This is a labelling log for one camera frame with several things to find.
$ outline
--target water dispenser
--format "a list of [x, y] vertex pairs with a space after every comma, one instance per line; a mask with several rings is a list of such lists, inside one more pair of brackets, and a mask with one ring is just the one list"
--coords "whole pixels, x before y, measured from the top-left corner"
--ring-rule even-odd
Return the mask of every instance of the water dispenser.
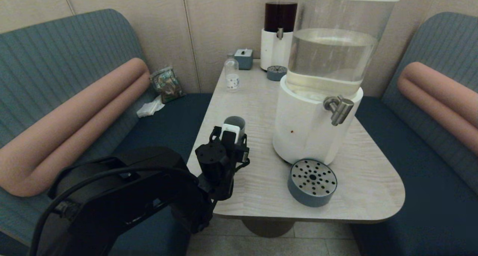
[[363, 97], [360, 84], [399, 0], [298, 0], [273, 146], [289, 163], [333, 161]]
[[267, 0], [261, 31], [261, 68], [287, 67], [294, 31], [296, 0]]

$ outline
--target black robotic arm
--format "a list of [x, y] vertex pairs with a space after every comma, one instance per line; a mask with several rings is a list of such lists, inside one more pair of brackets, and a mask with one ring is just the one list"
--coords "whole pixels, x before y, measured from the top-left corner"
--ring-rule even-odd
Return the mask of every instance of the black robotic arm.
[[38, 220], [29, 255], [107, 255], [118, 236], [168, 205], [188, 231], [202, 231], [217, 201], [232, 196], [234, 173], [249, 164], [247, 135], [237, 135], [214, 128], [196, 149], [199, 177], [165, 147], [64, 169], [48, 192], [53, 202]]

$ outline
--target white dispenser base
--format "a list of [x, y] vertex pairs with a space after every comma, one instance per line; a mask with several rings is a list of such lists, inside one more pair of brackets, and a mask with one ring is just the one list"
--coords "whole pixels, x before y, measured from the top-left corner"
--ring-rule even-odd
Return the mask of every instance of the white dispenser base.
[[280, 81], [275, 117], [273, 146], [285, 161], [294, 164], [307, 158], [326, 165], [335, 158], [345, 134], [363, 97], [359, 90], [350, 97], [354, 106], [341, 125], [332, 125], [332, 112], [325, 110], [322, 101], [307, 99], [293, 93], [285, 81]]
[[263, 29], [261, 35], [261, 69], [267, 70], [270, 66], [288, 67], [291, 53], [293, 32], [283, 33], [282, 40], [277, 33]]

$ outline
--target glass water tank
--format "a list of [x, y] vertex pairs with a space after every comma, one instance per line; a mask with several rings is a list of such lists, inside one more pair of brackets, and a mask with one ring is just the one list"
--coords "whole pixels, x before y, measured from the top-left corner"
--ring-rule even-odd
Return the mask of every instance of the glass water tank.
[[322, 101], [351, 96], [399, 0], [298, 0], [287, 87]]
[[264, 30], [275, 33], [282, 28], [283, 32], [292, 32], [296, 10], [297, 0], [267, 0]]

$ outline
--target wooden tabletop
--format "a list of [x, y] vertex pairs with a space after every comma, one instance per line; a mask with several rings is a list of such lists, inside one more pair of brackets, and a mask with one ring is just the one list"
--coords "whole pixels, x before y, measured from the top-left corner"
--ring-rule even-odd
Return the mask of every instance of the wooden tabletop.
[[226, 91], [222, 72], [189, 157], [189, 170], [198, 176], [201, 168], [194, 150], [208, 142], [214, 126], [222, 126], [224, 119], [234, 115], [246, 120], [251, 164], [236, 173], [232, 197], [219, 201], [214, 214], [233, 219], [357, 223], [380, 222], [396, 214], [405, 201], [401, 178], [356, 118], [329, 164], [338, 179], [330, 202], [312, 208], [292, 197], [287, 188], [290, 165], [272, 146], [279, 82], [269, 81], [259, 65], [255, 59], [251, 70], [241, 71], [241, 90], [236, 93]]

